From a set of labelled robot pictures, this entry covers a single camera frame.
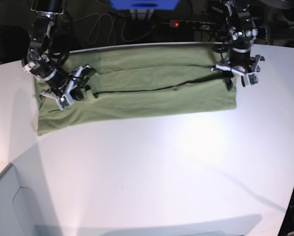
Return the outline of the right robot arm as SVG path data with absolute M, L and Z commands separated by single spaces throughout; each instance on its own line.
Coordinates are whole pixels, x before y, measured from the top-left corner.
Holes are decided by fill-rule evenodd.
M 94 70 L 88 65 L 79 65 L 74 71 L 67 72 L 63 65 L 70 56 L 70 47 L 55 52 L 52 43 L 57 33 L 58 17 L 64 17 L 72 26 L 72 18 L 66 11 L 65 0 L 35 0 L 31 10 L 35 13 L 29 37 L 30 43 L 25 58 L 22 59 L 23 70 L 38 82 L 48 85 L 39 93 L 40 99 L 55 100 L 61 110 L 84 99 L 83 91 Z

